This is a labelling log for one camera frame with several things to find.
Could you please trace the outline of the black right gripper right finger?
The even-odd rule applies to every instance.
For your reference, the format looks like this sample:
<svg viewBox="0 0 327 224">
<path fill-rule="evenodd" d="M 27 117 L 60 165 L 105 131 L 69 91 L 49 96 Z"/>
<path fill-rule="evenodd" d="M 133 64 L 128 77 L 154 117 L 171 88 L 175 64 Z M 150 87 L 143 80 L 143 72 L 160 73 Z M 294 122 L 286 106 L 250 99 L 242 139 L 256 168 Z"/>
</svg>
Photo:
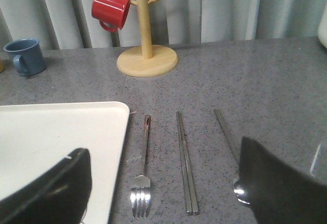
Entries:
<svg viewBox="0 0 327 224">
<path fill-rule="evenodd" d="M 258 223 L 326 223 L 326 186 L 248 137 L 241 143 L 239 200 Z"/>
</svg>

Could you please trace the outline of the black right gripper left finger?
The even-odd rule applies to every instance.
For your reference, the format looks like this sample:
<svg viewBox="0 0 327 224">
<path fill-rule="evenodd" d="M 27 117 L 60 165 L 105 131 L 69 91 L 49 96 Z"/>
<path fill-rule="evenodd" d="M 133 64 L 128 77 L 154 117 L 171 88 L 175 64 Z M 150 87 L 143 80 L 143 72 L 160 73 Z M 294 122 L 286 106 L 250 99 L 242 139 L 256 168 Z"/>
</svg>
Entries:
<svg viewBox="0 0 327 224">
<path fill-rule="evenodd" d="M 90 153 L 77 148 L 1 200 L 1 223 L 80 223 L 91 189 Z"/>
</svg>

